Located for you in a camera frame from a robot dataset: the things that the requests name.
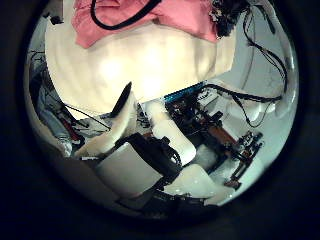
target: pink fabric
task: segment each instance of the pink fabric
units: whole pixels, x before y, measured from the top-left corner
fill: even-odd
[[[97,18],[107,24],[115,25],[136,14],[148,0],[98,0]],[[126,28],[108,31],[98,27],[90,16],[91,0],[76,0],[72,25],[77,32],[76,43],[89,48],[99,39],[131,29],[148,21],[181,29],[194,36],[217,42],[216,25],[209,16],[212,10],[210,0],[162,0],[144,18]]]

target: white surface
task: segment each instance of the white surface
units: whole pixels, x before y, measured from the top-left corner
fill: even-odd
[[[167,137],[170,140],[169,146],[178,152],[182,166],[191,162],[196,156],[196,148],[170,118],[163,103],[157,100],[150,101],[146,104],[146,111],[153,125],[153,135],[158,139]]]
[[[75,153],[75,155],[78,157],[98,156],[113,148],[115,142],[121,137],[126,137],[126,135],[134,133],[137,122],[137,106],[132,92],[120,113],[112,119],[112,122],[113,124],[110,131],[106,131],[99,136],[91,138]]]
[[[139,156],[130,143],[123,144],[99,163],[96,172],[107,186],[123,198],[139,196],[162,177]]]
[[[65,103],[90,115],[110,112],[132,81],[139,102],[183,89],[231,68],[235,33],[218,44],[152,22],[99,40],[75,44],[73,1],[64,1],[64,23],[48,22],[45,51],[53,84]],[[77,118],[84,118],[70,110]]]
[[[164,187],[171,195],[189,193],[195,198],[210,198],[208,204],[217,204],[230,197],[234,189],[214,183],[198,164],[185,167],[172,184]]]

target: dark background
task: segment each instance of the dark background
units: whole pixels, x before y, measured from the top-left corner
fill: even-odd
[[[84,199],[45,161],[23,106],[23,61],[40,0],[0,3],[1,239],[319,239],[319,8],[275,1],[300,70],[297,119],[285,149],[245,194],[196,221],[122,217]]]

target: white plastic part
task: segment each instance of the white plastic part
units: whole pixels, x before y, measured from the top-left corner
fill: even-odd
[[[133,132],[127,131],[128,129],[135,129],[134,124],[137,120],[136,99],[131,92],[127,102],[123,106],[120,113],[113,119],[112,128],[110,131],[96,136],[88,143],[83,145],[75,155],[80,156],[98,156],[99,154],[108,152],[114,147],[114,144],[119,138],[125,134],[130,135]]]
[[[97,175],[123,198],[134,198],[151,188],[162,175],[149,166],[130,143],[124,143],[96,167]]]
[[[221,186],[212,181],[198,164],[185,167],[172,184],[164,187],[164,192],[171,195],[190,194],[195,198],[212,198],[220,202],[234,193],[233,188]]]
[[[196,156],[196,148],[170,118],[164,104],[159,100],[148,102],[146,112],[153,135],[158,139],[167,137],[170,140],[169,146],[179,153],[182,165],[189,163]]]

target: black plastic part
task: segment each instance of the black plastic part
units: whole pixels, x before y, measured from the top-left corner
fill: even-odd
[[[152,168],[163,175],[167,182],[172,182],[182,170],[181,166],[173,163],[159,148],[158,145],[147,141],[140,133],[135,133],[127,138],[116,142],[116,147],[120,147],[128,142],[137,151],[139,156]]]
[[[116,105],[114,106],[114,108],[112,109],[109,115],[110,118],[116,117],[121,111],[121,109],[123,108],[124,104],[127,102],[130,91],[131,91],[131,86],[132,86],[132,82],[129,82],[122,90],[122,93],[118,101],[116,102]]]

